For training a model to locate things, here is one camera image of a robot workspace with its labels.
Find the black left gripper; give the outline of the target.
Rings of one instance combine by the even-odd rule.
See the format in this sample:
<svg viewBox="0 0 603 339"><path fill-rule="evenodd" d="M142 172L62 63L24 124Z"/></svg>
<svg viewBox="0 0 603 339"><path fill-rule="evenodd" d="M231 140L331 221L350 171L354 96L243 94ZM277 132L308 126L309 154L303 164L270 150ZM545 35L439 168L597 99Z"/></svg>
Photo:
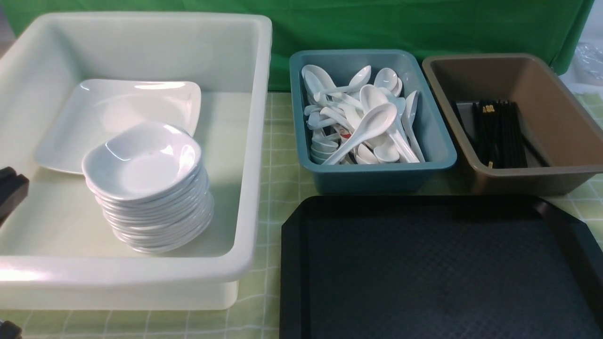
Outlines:
<svg viewBox="0 0 603 339"><path fill-rule="evenodd" d="M0 226L28 196L30 181L12 167L0 170Z"/></svg>

